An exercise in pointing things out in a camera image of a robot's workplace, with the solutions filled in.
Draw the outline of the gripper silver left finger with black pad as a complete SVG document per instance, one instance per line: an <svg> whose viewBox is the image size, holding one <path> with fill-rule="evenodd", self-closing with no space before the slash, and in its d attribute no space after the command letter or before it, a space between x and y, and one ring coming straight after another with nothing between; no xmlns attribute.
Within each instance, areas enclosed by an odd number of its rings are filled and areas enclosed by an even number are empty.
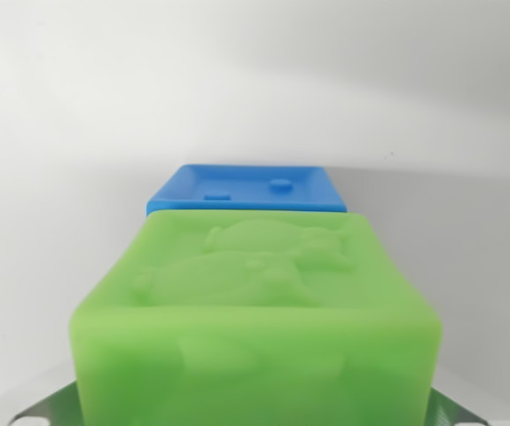
<svg viewBox="0 0 510 426"><path fill-rule="evenodd" d="M10 425L82 425L82 410L76 382L16 414Z"/></svg>

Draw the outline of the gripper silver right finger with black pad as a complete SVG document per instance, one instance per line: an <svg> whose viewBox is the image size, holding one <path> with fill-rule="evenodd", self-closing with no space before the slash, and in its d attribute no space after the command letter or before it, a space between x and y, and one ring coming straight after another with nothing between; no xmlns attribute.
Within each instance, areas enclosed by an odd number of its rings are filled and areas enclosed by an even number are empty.
<svg viewBox="0 0 510 426"><path fill-rule="evenodd" d="M498 425L497 400L467 387L431 390L428 425Z"/></svg>

